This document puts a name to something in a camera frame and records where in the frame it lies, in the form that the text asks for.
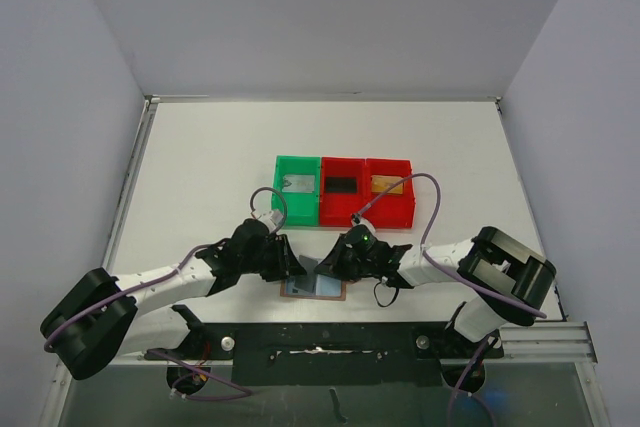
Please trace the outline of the brown leather card holder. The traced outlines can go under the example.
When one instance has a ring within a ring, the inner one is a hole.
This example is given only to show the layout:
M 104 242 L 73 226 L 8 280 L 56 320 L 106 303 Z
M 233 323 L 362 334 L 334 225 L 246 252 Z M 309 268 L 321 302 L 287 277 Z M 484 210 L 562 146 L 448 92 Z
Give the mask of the brown leather card holder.
M 294 276 L 282 282 L 280 296 L 306 300 L 344 301 L 346 283 L 318 274 Z

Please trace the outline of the silver grey card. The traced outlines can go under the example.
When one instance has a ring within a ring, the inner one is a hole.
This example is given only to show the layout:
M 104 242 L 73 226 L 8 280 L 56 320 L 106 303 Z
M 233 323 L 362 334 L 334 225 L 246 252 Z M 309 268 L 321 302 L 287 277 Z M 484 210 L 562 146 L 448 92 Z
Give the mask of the silver grey card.
M 282 177 L 283 193 L 313 194 L 316 190 L 316 177 L 313 174 L 286 174 Z

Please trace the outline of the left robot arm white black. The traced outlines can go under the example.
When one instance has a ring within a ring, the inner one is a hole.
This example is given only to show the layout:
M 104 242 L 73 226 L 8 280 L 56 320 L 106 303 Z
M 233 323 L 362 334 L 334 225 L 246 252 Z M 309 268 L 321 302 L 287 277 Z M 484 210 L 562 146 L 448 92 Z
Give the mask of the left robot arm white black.
M 249 274 L 276 282 L 306 271 L 287 236 L 257 219 L 245 220 L 229 238 L 193 247 L 175 265 L 121 276 L 93 269 L 42 321 L 44 350 L 74 379 L 87 379 L 133 350 L 129 332 L 142 317 L 218 294 Z

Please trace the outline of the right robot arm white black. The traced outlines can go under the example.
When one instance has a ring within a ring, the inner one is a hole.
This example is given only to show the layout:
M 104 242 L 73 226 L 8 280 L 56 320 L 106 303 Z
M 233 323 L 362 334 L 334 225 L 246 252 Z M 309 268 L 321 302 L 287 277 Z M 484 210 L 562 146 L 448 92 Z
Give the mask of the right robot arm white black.
M 440 246 L 391 245 L 365 225 L 342 234 L 315 272 L 341 281 L 373 278 L 397 291 L 458 282 L 476 294 L 445 331 L 448 349 L 469 355 L 505 324 L 529 327 L 544 319 L 542 304 L 557 270 L 503 231 L 486 226 L 467 240 Z

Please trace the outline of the black card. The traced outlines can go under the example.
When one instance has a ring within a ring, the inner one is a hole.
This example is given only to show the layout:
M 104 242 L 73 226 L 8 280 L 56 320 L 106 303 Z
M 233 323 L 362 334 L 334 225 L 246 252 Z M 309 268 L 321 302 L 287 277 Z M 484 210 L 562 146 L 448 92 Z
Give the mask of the black card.
M 328 176 L 324 181 L 324 192 L 328 194 L 357 194 L 357 179 L 355 177 Z

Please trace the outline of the dark grey VIP card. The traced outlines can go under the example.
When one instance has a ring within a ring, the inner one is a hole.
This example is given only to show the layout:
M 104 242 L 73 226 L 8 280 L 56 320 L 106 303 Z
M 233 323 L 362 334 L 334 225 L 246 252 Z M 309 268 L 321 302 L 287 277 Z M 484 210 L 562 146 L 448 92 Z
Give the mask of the dark grey VIP card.
M 305 269 L 307 276 L 311 280 L 315 280 L 317 278 L 317 273 L 315 269 L 319 266 L 322 260 L 316 257 L 310 257 L 306 255 L 300 255 L 298 260 L 301 266 Z

